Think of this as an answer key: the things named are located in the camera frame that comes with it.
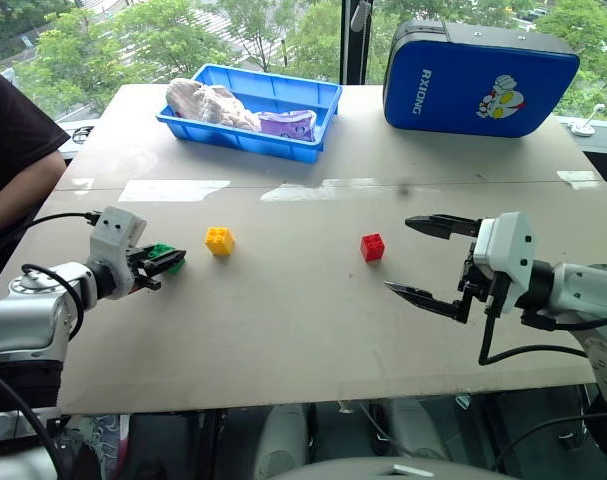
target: window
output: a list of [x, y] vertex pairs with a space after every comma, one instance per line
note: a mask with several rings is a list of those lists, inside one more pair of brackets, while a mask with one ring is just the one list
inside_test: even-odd
[[588, 117], [594, 105], [606, 109], [607, 1], [605, 0], [375, 0], [366, 82], [383, 83], [396, 27], [412, 18], [442, 19], [550, 33], [564, 38], [581, 59], [581, 67], [554, 113]]
[[204, 63], [338, 81], [341, 0], [0, 0], [0, 72], [56, 120]]

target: black cable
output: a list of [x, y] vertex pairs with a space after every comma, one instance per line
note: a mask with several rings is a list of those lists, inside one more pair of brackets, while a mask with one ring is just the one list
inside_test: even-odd
[[527, 432], [522, 433], [521, 435], [516, 437], [514, 440], [512, 440], [508, 444], [508, 446], [505, 447], [501, 451], [501, 453], [496, 457], [496, 460], [494, 460], [494, 463], [490, 467], [490, 470], [496, 470], [498, 468], [498, 466], [501, 464], [501, 462], [505, 459], [507, 454], [510, 453], [514, 449], [514, 447], [516, 447], [517, 444], [519, 444], [523, 439], [529, 437], [533, 433], [538, 432], [542, 428], [550, 427], [550, 426], [556, 425], [558, 423], [575, 422], [578, 420], [594, 420], [594, 419], [598, 419], [598, 418], [607, 418], [607, 413], [590, 413], [587, 415], [575, 415], [573, 417], [561, 417], [561, 418], [556, 418], [554, 420], [548, 420], [547, 422], [539, 423], [535, 427], [532, 427]]
[[46, 217], [41, 217], [39, 219], [33, 220], [30, 223], [25, 225], [19, 225], [18, 227], [10, 230], [7, 234], [5, 234], [0, 239], [0, 251], [7, 246], [8, 243], [12, 242], [16, 236], [20, 233], [25, 232], [27, 229], [33, 227], [34, 225], [38, 225], [39, 223], [47, 222], [49, 220], [56, 220], [57, 218], [67, 218], [67, 217], [83, 217], [85, 218], [90, 225], [96, 225], [99, 217], [101, 216], [98, 212], [68, 212], [68, 213], [57, 213], [55, 215], [48, 215]]
[[582, 350], [575, 348], [561, 347], [559, 345], [528, 345], [526, 347], [518, 347], [512, 350], [507, 350], [496, 355], [489, 356], [490, 347], [492, 345], [492, 337], [494, 336], [494, 324], [496, 317], [488, 315], [485, 320], [485, 331], [483, 332], [483, 342], [481, 343], [481, 351], [479, 352], [479, 365], [490, 365], [492, 363], [500, 362], [506, 358], [520, 355], [521, 353], [528, 352], [561, 352], [569, 353], [570, 355], [576, 355], [579, 357], [587, 358], [587, 355]]
[[555, 330], [565, 330], [567, 332], [578, 332], [580, 330], [590, 330], [592, 328], [606, 327], [607, 317], [599, 318], [598, 320], [591, 320], [583, 323], [557, 323], [554, 326]]
[[388, 443], [390, 443], [391, 445], [394, 445], [396, 447], [397, 450], [409, 455], [410, 457], [416, 457], [417, 454], [414, 450], [410, 450], [407, 447], [404, 447], [403, 445], [401, 445], [398, 441], [396, 441], [394, 438], [392, 438], [390, 435], [388, 435], [385, 430], [383, 430], [383, 428], [381, 428], [381, 426], [378, 424], [378, 422], [374, 419], [374, 417], [372, 417], [372, 415], [370, 415], [370, 412], [367, 411], [367, 408], [365, 408], [365, 405], [363, 405], [363, 403], [359, 402], [359, 407], [361, 407], [361, 410], [363, 410], [363, 413], [365, 414], [365, 416], [367, 417], [367, 419], [370, 421], [370, 423], [372, 424], [372, 426], [374, 427], [374, 430], [376, 430], [376, 432], [385, 440], [388, 441]]
[[76, 292], [76, 290], [74, 290], [74, 287], [70, 285], [67, 280], [65, 280], [63, 277], [53, 272], [49, 268], [34, 265], [33, 263], [26, 263], [21, 267], [21, 270], [23, 270], [23, 273], [25, 273], [26, 275], [32, 270], [34, 270], [35, 272], [43, 273], [48, 277], [51, 277], [53, 280], [56, 280], [63, 288], [65, 288], [65, 290], [67, 290], [67, 293], [69, 293], [72, 297], [72, 300], [74, 301], [74, 306], [76, 307], [76, 324], [70, 332], [70, 340], [76, 337], [76, 334], [79, 333], [79, 330], [83, 325], [83, 318], [85, 317], [85, 307], [83, 307], [83, 300], [81, 300], [79, 294]]
[[17, 408], [21, 411], [21, 413], [23, 414], [25, 419], [28, 421], [28, 423], [32, 426], [32, 428], [36, 432], [36, 435], [39, 437], [39, 439], [43, 443], [45, 450], [47, 450], [47, 453], [50, 455], [50, 459], [52, 460], [52, 463], [54, 464], [54, 469], [56, 470], [56, 475], [58, 476], [58, 480], [69, 479], [69, 475], [67, 474], [67, 472], [65, 471], [65, 468], [63, 467], [63, 459], [59, 455], [59, 451], [56, 448], [56, 445], [54, 445], [54, 441], [52, 440], [52, 437], [50, 437], [50, 435], [47, 433], [47, 430], [45, 430], [45, 427], [40, 422], [40, 420], [38, 419], [36, 414], [32, 411], [32, 409], [29, 407], [29, 405], [27, 403], [25, 403], [25, 400], [23, 400], [21, 398], [21, 396], [18, 393], [16, 393], [16, 391], [10, 385], [5, 383], [5, 381], [3, 379], [1, 379], [1, 377], [0, 377], [0, 390], [2, 390], [5, 393], [5, 395], [16, 404]]

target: person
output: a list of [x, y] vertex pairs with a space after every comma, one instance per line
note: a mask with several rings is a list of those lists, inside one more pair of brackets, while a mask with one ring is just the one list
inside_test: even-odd
[[[58, 148], [68, 138], [0, 75], [0, 238], [33, 215], [52, 191], [65, 171]], [[0, 272], [15, 246], [0, 252]]]

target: lego brick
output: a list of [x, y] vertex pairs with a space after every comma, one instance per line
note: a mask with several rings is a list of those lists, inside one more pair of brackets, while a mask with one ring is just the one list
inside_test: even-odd
[[211, 227], [207, 230], [205, 245], [216, 256], [231, 255], [234, 250], [234, 238], [229, 228]]
[[378, 233], [365, 235], [361, 238], [361, 253], [366, 262], [380, 260], [384, 250], [385, 244]]
[[[164, 243], [157, 243], [156, 245], [154, 245], [154, 248], [152, 249], [152, 251], [147, 254], [147, 258], [152, 260], [160, 255], [163, 255], [166, 252], [171, 252], [172, 250], [175, 250], [175, 248], [170, 245], [165, 245]], [[181, 269], [181, 267], [183, 267], [183, 265], [185, 265], [184, 258], [181, 259], [181, 261], [179, 263], [177, 263], [176, 265], [174, 265], [172, 268], [170, 268], [169, 270], [166, 270], [166, 273], [170, 273], [170, 274], [174, 275], [176, 272], [178, 272]]]

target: blue carrying case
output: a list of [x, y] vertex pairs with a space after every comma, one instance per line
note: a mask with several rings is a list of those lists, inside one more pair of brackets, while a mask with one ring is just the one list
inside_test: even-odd
[[552, 112], [578, 67], [552, 35], [412, 20], [392, 40], [385, 118], [398, 128], [521, 137]]

